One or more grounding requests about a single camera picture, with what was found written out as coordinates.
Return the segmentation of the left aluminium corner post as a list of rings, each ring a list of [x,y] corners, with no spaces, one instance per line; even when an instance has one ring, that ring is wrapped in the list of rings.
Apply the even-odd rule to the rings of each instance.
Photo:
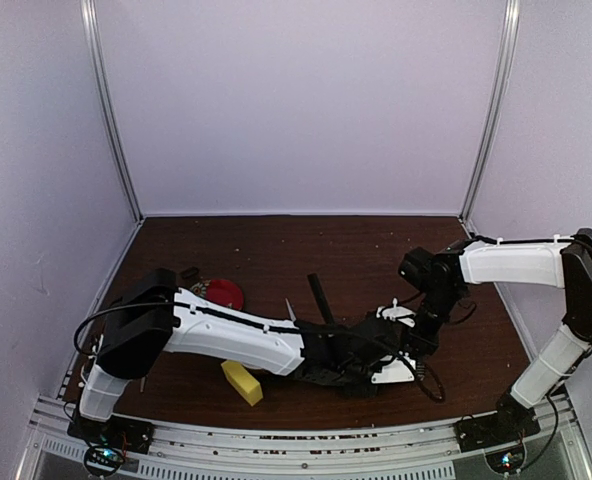
[[[144,216],[137,199],[135,187],[129,172],[129,167],[127,165],[123,144],[120,138],[115,109],[111,98],[109,81],[102,51],[96,2],[93,0],[82,0],[80,2],[80,6],[83,28],[88,44],[96,83],[96,90],[102,112],[103,125],[109,142],[112,159],[116,167],[119,183],[127,201],[132,219],[135,223],[140,223],[144,220]]]

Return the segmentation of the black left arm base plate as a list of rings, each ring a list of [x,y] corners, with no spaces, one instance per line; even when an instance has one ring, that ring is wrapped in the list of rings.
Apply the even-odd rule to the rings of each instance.
[[[75,415],[67,428],[67,434],[85,444],[108,446],[127,453],[147,454],[153,440],[154,425],[120,416],[112,416],[107,422],[99,422]]]

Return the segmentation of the right aluminium corner post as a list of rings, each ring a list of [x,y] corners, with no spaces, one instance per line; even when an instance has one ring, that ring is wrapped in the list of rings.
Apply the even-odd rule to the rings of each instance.
[[[473,213],[475,203],[482,187],[487,164],[491,158],[493,142],[500,122],[502,104],[509,85],[519,35],[520,10],[521,2],[519,0],[507,0],[505,2],[504,20],[487,113],[474,167],[459,215],[459,220],[468,231],[474,229]]]

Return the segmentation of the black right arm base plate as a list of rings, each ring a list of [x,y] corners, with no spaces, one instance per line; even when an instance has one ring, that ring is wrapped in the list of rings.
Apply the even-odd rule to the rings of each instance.
[[[454,424],[456,439],[462,453],[489,449],[509,443],[520,443],[541,431],[537,420],[529,416],[518,425],[504,422],[498,413],[469,416]]]

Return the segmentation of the aluminium corner post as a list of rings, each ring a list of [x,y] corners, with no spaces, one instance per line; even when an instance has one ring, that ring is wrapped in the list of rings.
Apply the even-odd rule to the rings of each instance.
[[[502,104],[509,85],[519,35],[520,10],[521,2],[519,0],[507,0],[505,2],[504,20],[487,113],[474,167],[459,215],[459,220],[468,231],[474,229],[473,213],[475,203],[482,187],[487,164],[491,158],[493,142],[500,122]]]
[[[129,167],[127,165],[123,144],[120,138],[115,109],[111,98],[109,81],[102,51],[96,2],[93,0],[82,0],[80,2],[80,6],[83,28],[88,44],[96,83],[96,90],[102,112],[103,125],[109,142],[112,159],[116,167],[119,183],[127,201],[132,219],[135,223],[140,223],[144,220],[144,216],[137,199],[135,187],[129,172]]]

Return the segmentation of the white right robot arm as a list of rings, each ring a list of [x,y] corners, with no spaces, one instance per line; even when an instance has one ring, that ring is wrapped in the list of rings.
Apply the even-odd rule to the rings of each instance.
[[[543,333],[540,352],[506,390],[489,419],[495,440],[511,440],[533,408],[555,390],[592,350],[592,229],[542,239],[475,236],[438,253],[417,247],[406,253],[399,275],[422,296],[404,345],[428,357],[439,344],[456,304],[472,285],[499,286],[504,303],[526,339]]]

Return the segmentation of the yellow sponge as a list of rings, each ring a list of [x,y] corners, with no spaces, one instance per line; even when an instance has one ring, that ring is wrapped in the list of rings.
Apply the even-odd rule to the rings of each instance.
[[[264,398],[260,382],[242,364],[227,360],[221,363],[221,369],[227,382],[247,404],[255,406]]]

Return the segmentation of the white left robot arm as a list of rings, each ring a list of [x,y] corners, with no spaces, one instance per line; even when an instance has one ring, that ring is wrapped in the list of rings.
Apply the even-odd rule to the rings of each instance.
[[[92,365],[78,403],[82,429],[99,444],[113,442],[113,415],[127,385],[150,373],[164,353],[198,354],[237,362],[276,376],[338,388],[365,388],[413,380],[417,363],[402,350],[401,334],[414,324],[398,304],[368,313],[347,327],[296,317],[266,318],[218,305],[179,286],[156,269],[109,308],[103,331],[87,351]]]

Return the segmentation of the red floral plate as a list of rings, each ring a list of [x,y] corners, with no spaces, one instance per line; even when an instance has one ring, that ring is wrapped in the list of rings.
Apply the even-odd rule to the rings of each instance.
[[[194,283],[190,291],[195,295],[234,310],[244,307],[244,294],[234,282],[226,279],[205,279]]]

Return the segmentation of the black comb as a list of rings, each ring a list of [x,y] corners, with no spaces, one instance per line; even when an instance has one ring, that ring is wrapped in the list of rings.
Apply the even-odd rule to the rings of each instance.
[[[307,280],[323,321],[326,325],[335,325],[335,318],[318,275],[316,273],[310,273],[307,275]]]

